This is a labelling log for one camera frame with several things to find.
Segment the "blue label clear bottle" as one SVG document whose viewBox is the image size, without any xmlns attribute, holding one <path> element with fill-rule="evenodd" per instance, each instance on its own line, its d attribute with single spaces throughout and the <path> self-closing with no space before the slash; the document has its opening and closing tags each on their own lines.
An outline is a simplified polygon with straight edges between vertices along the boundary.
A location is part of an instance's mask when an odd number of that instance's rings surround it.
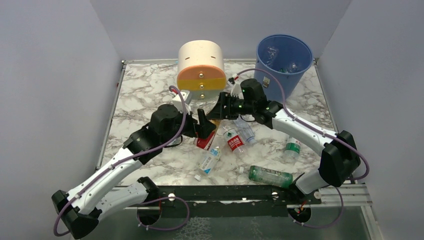
<svg viewBox="0 0 424 240">
<path fill-rule="evenodd" d="M 269 45 L 264 49 L 263 63 L 268 68 L 272 68 L 278 64 L 282 52 L 279 46 Z"/>
</svg>

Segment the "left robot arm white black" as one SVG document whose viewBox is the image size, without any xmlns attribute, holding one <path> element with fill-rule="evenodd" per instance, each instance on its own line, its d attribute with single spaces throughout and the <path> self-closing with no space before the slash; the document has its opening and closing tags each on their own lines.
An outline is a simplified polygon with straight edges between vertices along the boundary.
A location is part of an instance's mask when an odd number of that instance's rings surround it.
<svg viewBox="0 0 424 240">
<path fill-rule="evenodd" d="M 63 236 L 58 232 L 58 224 L 62 221 L 67 228 L 65 235 L 81 239 L 111 214 L 157 197 L 159 189 L 149 177 L 141 177 L 121 190 L 113 189 L 181 135 L 208 138 L 216 125 L 206 118 L 202 109 L 198 109 L 197 113 L 198 120 L 189 110 L 179 111 L 172 104 L 160 105 L 152 113 L 150 121 L 133 132 L 106 165 L 75 188 L 56 191 L 51 197 L 57 212 L 54 235 Z"/>
</svg>

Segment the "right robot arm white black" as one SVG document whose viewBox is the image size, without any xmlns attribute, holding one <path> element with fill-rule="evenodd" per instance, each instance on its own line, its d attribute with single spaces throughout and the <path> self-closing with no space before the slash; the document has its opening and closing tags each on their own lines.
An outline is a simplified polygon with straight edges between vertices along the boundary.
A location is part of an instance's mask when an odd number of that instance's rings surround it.
<svg viewBox="0 0 424 240">
<path fill-rule="evenodd" d="M 364 161 L 351 133 L 320 128 L 294 115 L 284 104 L 268 100 L 261 84 L 253 78 L 241 82 L 238 94 L 221 92 L 206 115 L 209 120 L 235 120 L 251 115 L 270 129 L 294 137 L 320 156 L 319 167 L 299 176 L 289 190 L 299 198 L 326 186 L 340 187 Z"/>
</svg>

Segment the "dark green label bottle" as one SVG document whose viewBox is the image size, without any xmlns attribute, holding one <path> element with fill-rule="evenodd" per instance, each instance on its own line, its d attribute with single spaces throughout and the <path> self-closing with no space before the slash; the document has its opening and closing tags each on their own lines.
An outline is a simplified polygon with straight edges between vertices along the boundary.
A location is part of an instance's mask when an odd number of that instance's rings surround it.
<svg viewBox="0 0 424 240">
<path fill-rule="evenodd" d="M 291 62 L 288 65 L 280 68 L 278 71 L 286 74 L 294 74 L 300 71 L 300 67 L 295 62 Z"/>
</svg>

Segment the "gold red label bottle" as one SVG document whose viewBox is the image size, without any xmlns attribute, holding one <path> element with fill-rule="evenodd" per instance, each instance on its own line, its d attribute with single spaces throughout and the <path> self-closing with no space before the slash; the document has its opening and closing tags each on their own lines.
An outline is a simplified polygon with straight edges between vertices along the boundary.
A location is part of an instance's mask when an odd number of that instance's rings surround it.
<svg viewBox="0 0 424 240">
<path fill-rule="evenodd" d="M 221 124 L 221 120 L 211 120 L 211 122 L 214 123 L 214 125 L 215 125 L 214 131 L 212 131 L 211 134 L 205 139 L 195 138 L 193 144 L 196 147 L 203 149 L 203 150 L 209 150 L 210 149 L 212 142 L 215 138 L 215 135 L 217 134 L 217 131 L 218 131 L 219 126 Z"/>
</svg>

